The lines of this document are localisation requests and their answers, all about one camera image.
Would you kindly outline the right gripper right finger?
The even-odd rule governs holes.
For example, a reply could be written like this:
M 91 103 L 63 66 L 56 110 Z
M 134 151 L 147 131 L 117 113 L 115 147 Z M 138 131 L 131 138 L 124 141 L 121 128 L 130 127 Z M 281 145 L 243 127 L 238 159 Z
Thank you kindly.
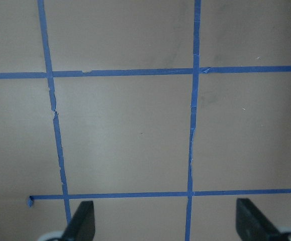
M 236 200 L 236 232 L 244 241 L 291 240 L 291 230 L 277 228 L 248 198 Z

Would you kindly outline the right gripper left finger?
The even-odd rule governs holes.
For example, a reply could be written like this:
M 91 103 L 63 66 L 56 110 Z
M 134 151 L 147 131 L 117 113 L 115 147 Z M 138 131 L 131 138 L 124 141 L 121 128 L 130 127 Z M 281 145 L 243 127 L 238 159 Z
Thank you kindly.
M 95 235 L 93 201 L 82 201 L 60 240 L 92 241 Z

